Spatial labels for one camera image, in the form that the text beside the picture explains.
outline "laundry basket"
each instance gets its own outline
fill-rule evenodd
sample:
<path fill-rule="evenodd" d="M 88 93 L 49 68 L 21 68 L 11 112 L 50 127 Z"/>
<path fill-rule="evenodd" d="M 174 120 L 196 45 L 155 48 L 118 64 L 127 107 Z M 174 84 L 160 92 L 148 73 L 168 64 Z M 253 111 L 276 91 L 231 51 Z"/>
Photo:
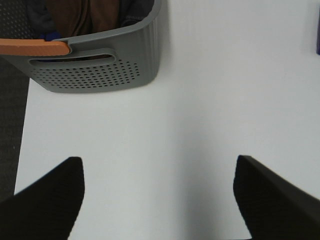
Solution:
<path fill-rule="evenodd" d="M 149 15 L 134 25 L 46 42 L 67 44 L 67 55 L 1 56 L 51 92 L 98 93 L 146 85 L 159 68 L 157 16 L 161 0 L 151 1 L 154 3 Z M 18 32 L 28 35 L 29 28 L 23 21 L 12 24 L 22 29 Z"/>

